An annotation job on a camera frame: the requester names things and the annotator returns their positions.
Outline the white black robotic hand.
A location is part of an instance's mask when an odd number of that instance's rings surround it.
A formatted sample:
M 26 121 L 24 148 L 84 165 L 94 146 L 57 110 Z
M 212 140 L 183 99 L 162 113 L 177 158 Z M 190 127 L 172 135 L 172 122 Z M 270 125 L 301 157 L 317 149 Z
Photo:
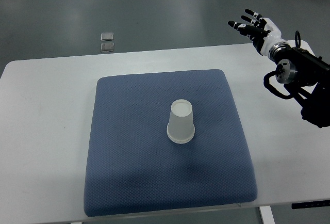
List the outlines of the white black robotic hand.
M 275 23 L 262 16 L 260 13 L 245 9 L 249 16 L 242 15 L 241 19 L 245 23 L 228 21 L 228 25 L 236 30 L 240 35 L 247 37 L 252 41 L 256 51 L 274 60 L 275 53 L 282 49 L 289 48 L 289 43 L 282 38 L 282 33 Z

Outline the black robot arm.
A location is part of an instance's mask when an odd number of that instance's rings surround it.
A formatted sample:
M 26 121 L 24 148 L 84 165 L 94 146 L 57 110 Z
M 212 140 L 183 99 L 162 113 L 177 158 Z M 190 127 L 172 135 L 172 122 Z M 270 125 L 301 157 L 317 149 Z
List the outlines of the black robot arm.
M 302 107 L 303 120 L 319 128 L 329 126 L 329 64 L 301 48 L 295 32 L 295 46 L 285 42 L 273 45 L 269 58 L 276 69 L 266 74 L 263 85 L 281 99 L 295 99 Z

